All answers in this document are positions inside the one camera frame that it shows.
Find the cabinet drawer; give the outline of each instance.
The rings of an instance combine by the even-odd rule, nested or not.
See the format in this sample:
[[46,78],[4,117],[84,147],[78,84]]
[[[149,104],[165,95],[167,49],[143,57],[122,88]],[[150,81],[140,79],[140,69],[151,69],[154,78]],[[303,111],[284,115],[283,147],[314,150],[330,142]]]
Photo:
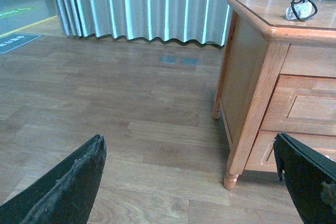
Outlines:
[[280,75],[260,129],[336,136],[336,79]]
[[336,48],[292,44],[280,73],[336,78]]
[[[259,131],[245,169],[276,172],[273,142],[277,132]],[[336,137],[289,133],[290,136],[306,144],[324,156],[336,161]]]

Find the cabinet top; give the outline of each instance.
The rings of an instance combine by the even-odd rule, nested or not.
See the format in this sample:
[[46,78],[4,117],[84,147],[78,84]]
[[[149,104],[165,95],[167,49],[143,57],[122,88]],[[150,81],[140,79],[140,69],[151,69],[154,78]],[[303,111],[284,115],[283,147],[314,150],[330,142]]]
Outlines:
[[286,20],[291,0],[228,0],[228,4],[266,40],[336,46],[336,2],[316,1],[310,20]]

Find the turned wooden leg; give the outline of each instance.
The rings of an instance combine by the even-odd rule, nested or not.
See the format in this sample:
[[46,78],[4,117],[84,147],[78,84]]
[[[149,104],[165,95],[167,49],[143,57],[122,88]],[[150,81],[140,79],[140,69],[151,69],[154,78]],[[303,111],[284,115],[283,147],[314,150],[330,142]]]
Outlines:
[[219,119],[219,112],[220,112],[220,107],[219,104],[218,106],[214,106],[212,109],[212,118],[218,120]]
[[235,187],[237,183],[237,178],[239,174],[231,174],[226,172],[226,175],[223,179],[223,185],[226,189],[231,190]]

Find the yellow floor line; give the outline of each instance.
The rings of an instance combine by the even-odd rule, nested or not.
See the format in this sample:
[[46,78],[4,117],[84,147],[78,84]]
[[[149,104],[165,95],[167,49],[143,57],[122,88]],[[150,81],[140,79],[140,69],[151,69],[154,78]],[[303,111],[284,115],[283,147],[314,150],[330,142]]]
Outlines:
[[26,28],[28,28],[28,27],[35,26],[35,25],[37,25],[37,24],[40,24],[40,23],[42,23],[42,22],[44,22],[44,21],[50,20],[50,19],[55,18],[55,17],[57,17],[57,16],[53,16],[53,17],[50,17],[50,18],[46,18],[46,19],[43,19],[43,20],[41,20],[41,21],[32,23],[32,24],[30,24],[30,25],[28,25],[28,26],[23,26],[23,27],[21,27],[21,28],[17,28],[17,29],[15,29],[15,30],[13,30],[13,31],[9,31],[9,32],[7,32],[7,33],[1,34],[1,35],[0,35],[0,38],[1,38],[1,37],[4,37],[4,36],[7,36],[7,35],[9,35],[9,34],[15,33],[16,31],[20,31],[20,30],[26,29]]

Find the wooden nightstand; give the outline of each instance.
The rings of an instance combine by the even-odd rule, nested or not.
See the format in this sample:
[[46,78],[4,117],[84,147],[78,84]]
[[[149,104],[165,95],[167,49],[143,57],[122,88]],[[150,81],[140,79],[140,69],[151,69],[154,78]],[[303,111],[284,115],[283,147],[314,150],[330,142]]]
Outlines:
[[244,169],[276,172],[273,141],[289,135],[336,160],[336,3],[306,22],[290,0],[228,0],[231,22],[213,118],[230,145],[224,186]]

